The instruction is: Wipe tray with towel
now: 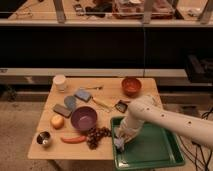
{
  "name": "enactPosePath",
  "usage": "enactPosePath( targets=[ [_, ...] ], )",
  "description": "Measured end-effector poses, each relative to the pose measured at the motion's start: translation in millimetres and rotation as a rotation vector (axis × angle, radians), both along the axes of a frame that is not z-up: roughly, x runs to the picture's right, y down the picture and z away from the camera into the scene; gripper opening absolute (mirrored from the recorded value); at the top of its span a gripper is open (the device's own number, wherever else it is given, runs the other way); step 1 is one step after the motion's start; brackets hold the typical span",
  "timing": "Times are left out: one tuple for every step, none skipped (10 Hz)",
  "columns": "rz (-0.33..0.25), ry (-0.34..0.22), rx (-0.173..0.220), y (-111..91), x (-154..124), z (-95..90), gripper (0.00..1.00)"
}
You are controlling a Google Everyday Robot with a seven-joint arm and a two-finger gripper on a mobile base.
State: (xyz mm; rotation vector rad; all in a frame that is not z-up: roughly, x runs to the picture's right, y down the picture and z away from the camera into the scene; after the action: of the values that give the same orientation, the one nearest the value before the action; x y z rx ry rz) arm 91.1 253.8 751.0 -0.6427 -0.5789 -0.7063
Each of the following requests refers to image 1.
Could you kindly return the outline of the cloth-covered gripper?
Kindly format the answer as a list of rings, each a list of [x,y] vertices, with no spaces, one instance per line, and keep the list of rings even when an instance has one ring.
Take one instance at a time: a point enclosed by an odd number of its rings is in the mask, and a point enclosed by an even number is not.
[[[143,121],[131,116],[125,116],[121,120],[120,126],[115,128],[115,135],[118,138],[123,138],[124,142],[127,143],[138,136],[143,125]]]

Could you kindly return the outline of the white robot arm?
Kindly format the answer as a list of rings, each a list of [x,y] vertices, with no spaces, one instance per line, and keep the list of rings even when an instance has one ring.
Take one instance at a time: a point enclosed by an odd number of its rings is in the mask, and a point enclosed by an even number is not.
[[[145,122],[153,123],[213,150],[213,121],[163,110],[151,95],[130,102],[116,133],[125,142],[135,138]]]

